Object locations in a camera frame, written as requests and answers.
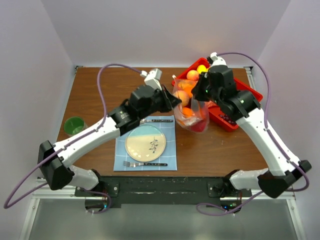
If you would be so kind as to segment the orange fruit back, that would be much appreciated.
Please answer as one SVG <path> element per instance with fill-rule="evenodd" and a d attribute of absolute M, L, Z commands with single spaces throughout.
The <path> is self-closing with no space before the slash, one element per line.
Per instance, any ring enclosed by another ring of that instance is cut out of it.
<path fill-rule="evenodd" d="M 188 108 L 188 107 L 183 107 L 181 109 L 181 114 L 185 118 L 191 118 L 191 117 L 194 117 L 196 115 L 195 112 L 191 108 Z"/>

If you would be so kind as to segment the orange fruit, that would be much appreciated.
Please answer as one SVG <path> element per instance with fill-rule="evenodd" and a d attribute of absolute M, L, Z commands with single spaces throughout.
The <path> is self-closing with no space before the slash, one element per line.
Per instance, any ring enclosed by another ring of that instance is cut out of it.
<path fill-rule="evenodd" d="M 188 107 L 183 107 L 181 109 L 181 114 L 185 118 L 191 118 L 191 117 L 194 117 L 196 115 L 195 112 L 191 108 L 188 108 Z"/>
<path fill-rule="evenodd" d="M 197 84 L 196 81 L 185 79 L 185 80 L 180 81 L 177 86 L 180 89 L 185 90 L 185 89 L 193 89 L 196 84 Z"/>

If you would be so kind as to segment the clear zip top bag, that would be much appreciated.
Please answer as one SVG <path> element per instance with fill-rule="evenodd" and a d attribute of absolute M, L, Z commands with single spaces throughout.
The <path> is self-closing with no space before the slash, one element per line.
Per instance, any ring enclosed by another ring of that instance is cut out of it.
<path fill-rule="evenodd" d="M 183 90 L 181 88 L 178 87 L 178 83 L 180 81 L 183 80 L 189 80 L 189 79 L 175 79 L 175 84 L 173 86 L 173 91 L 172 93 L 174 93 L 175 91 L 178 90 Z M 174 109 L 174 117 L 176 122 L 183 128 L 186 129 L 188 131 L 190 130 L 190 127 L 200 121 L 205 121 L 207 122 L 207 126 L 209 124 L 209 112 L 208 112 L 208 108 L 205 102 L 203 101 L 198 101 L 196 99 L 194 99 L 193 94 L 192 94 L 192 89 L 185 89 L 183 90 L 185 92 L 188 93 L 190 100 L 189 100 L 189 104 L 186 106 L 187 108 L 190 108 L 194 111 L 195 116 L 192 117 L 184 117 L 182 115 L 182 106 L 181 104 L 179 104 L 175 109 Z"/>

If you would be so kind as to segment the red apple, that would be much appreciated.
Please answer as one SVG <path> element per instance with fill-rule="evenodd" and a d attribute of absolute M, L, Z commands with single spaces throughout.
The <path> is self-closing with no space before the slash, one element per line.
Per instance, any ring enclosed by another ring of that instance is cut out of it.
<path fill-rule="evenodd" d="M 202 133 L 208 128 L 206 121 L 199 121 L 190 127 L 190 130 L 194 133 Z"/>

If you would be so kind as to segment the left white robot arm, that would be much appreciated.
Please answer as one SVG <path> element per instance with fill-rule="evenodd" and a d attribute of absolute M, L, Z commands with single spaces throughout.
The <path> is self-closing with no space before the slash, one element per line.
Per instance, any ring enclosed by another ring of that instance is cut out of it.
<path fill-rule="evenodd" d="M 92 196 L 99 196 L 104 184 L 98 172 L 76 167 L 74 163 L 96 147 L 137 128 L 142 119 L 156 112 L 170 112 L 181 102 L 164 86 L 154 89 L 141 85 L 91 127 L 54 144 L 43 142 L 39 147 L 38 164 L 50 189 L 55 191 L 75 186 Z"/>

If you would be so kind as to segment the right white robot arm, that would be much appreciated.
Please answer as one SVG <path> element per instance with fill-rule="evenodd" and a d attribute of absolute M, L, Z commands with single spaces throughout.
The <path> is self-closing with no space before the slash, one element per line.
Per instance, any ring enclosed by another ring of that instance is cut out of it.
<path fill-rule="evenodd" d="M 191 92 L 198 101 L 216 103 L 249 136 L 267 164 L 264 169 L 234 170 L 226 175 L 222 189 L 227 196 L 254 189 L 275 199 L 312 168 L 308 160 L 300 160 L 286 147 L 271 125 L 265 125 L 259 101 L 251 91 L 237 89 L 231 68 L 211 66 L 200 74 Z"/>

